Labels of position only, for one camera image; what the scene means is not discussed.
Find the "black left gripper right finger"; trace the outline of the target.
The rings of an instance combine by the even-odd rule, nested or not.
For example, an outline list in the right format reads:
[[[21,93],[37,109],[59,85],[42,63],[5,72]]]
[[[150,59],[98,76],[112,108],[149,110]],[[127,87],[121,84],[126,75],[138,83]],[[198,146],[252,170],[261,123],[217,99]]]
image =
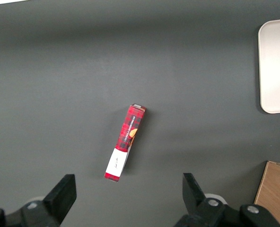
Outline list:
[[[238,210],[215,197],[207,197],[193,174],[183,174],[183,201],[188,214],[176,227],[280,227],[279,221],[264,207],[241,205]]]

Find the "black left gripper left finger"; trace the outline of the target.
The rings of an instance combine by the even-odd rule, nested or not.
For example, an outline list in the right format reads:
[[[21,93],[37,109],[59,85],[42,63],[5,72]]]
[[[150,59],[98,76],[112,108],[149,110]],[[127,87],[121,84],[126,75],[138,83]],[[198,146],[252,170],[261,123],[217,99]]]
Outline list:
[[[32,199],[10,214],[0,208],[0,227],[59,227],[76,198],[75,175],[67,174],[43,199]]]

